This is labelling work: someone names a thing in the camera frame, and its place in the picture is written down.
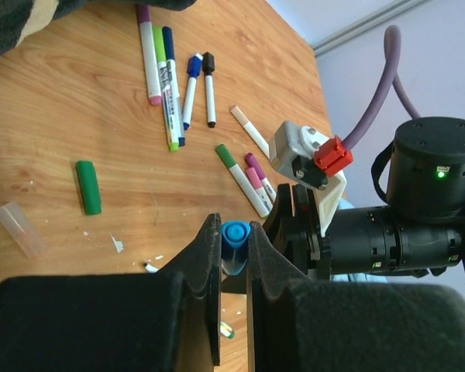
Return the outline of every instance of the blue cap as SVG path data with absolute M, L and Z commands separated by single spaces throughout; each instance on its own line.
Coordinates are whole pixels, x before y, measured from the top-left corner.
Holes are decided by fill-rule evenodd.
M 200 76 L 200 71 L 202 70 L 202 58 L 199 58 L 197 56 L 193 56 L 189 59 L 188 61 L 188 75 L 197 78 Z
M 172 29 L 170 27 L 162 27 L 162 36 L 164 37 L 165 56 L 168 60 L 175 60 L 174 57 L 174 40 L 172 37 Z
M 250 225 L 243 221 L 222 225 L 222 267 L 228 275 L 237 275 L 245 267 L 250 232 Z

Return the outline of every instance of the pink marker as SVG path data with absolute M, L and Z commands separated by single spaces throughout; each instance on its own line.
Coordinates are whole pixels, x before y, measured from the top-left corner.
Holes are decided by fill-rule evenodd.
M 260 182 L 260 179 L 258 178 L 258 174 L 255 168 L 253 167 L 248 168 L 246 170 L 246 176 L 250 180 L 250 183 L 255 189 L 255 192 L 257 193 L 257 195 L 260 196 L 260 200 L 263 202 L 263 205 L 265 205 L 265 208 L 267 208 L 268 211 L 270 212 L 272 210 L 272 203 L 270 202 L 269 197 L 267 196 L 267 193 L 265 192 L 262 182 Z
M 153 42 L 152 19 L 148 5 L 136 5 L 138 14 L 139 34 L 143 48 L 143 62 L 145 65 L 146 89 L 148 99 L 153 106 L 162 105 L 162 92 L 160 90 L 160 78 L 158 75 L 157 55 Z
M 274 188 L 270 184 L 269 180 L 267 180 L 267 176 L 265 175 L 264 171 L 260 167 L 260 164 L 258 164 L 258 161 L 255 158 L 255 155 L 253 155 L 252 153 L 248 153 L 245 156 L 245 159 L 248 165 L 250 165 L 250 167 L 255 168 L 258 178 L 260 179 L 260 182 L 262 183 L 263 188 L 265 188 L 267 195 L 269 195 L 269 198 L 271 199 L 272 202 L 275 202 L 276 197 L 277 197 L 276 191 L 274 191 Z

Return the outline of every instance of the purple marker cap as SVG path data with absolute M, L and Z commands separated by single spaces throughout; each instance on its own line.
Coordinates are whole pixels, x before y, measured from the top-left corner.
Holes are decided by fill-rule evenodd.
M 148 5 L 136 4 L 136 13 L 138 14 L 139 23 L 152 22 L 150 7 Z
M 255 155 L 253 155 L 252 153 L 248 153 L 246 156 L 245 156 L 245 159 L 246 159 L 246 162 L 248 163 L 248 165 L 250 165 L 251 167 L 255 168 L 255 171 L 257 171 L 257 174 L 258 174 L 258 178 L 263 180 L 264 178 L 267 178 L 265 176 L 265 173 L 264 171 L 262 170 L 262 168 L 260 168 L 260 164 L 258 164 L 258 161 L 257 159 L 255 158 Z

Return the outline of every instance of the wood grain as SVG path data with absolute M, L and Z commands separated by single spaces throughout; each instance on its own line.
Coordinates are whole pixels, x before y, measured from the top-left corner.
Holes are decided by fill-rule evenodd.
M 329 134 L 313 52 L 266 2 L 198 0 L 184 12 L 154 9 L 153 21 L 174 31 L 182 95 L 188 58 L 215 55 L 217 127 L 206 125 L 201 77 L 187 146 L 178 153 L 167 151 L 162 110 L 146 97 L 134 5 L 91 4 L 0 58 L 0 205 L 16 200 L 50 246 L 28 260 L 0 225 L 0 281 L 141 272 L 144 260 L 161 267 L 175 256 L 210 212 L 223 221 L 258 220 L 215 147 L 225 143 L 243 166 L 254 152 L 272 184 L 286 180 L 268 167 L 230 105 L 266 139 L 286 119 Z M 81 208 L 73 168 L 81 159 L 97 169 L 98 216 Z M 124 242 L 121 253 L 110 234 Z M 246 299 L 223 295 L 222 307 L 236 337 L 222 339 L 216 370 L 244 371 Z

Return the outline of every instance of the pink marker cap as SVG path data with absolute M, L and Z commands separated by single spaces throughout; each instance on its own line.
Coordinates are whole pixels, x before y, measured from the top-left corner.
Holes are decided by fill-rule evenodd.
M 152 106 L 160 106 L 162 105 L 162 96 L 161 95 L 154 95 L 153 97 L 149 98 L 150 104 Z
M 150 7 L 148 5 L 136 4 L 136 13 L 139 23 L 152 22 Z
M 248 165 L 250 165 L 251 167 L 255 168 L 255 171 L 257 171 L 257 174 L 258 174 L 258 178 L 263 180 L 264 178 L 267 178 L 265 176 L 265 173 L 264 171 L 262 170 L 262 168 L 260 168 L 260 164 L 258 164 L 258 161 L 257 159 L 255 158 L 255 155 L 253 155 L 252 153 L 248 153 L 246 156 L 245 156 L 245 159 L 246 159 L 246 162 L 248 163 Z
M 260 182 L 260 179 L 258 178 L 257 171 L 255 168 L 250 167 L 246 170 L 246 176 L 250 180 L 251 185 L 255 190 L 262 188 L 262 183 Z

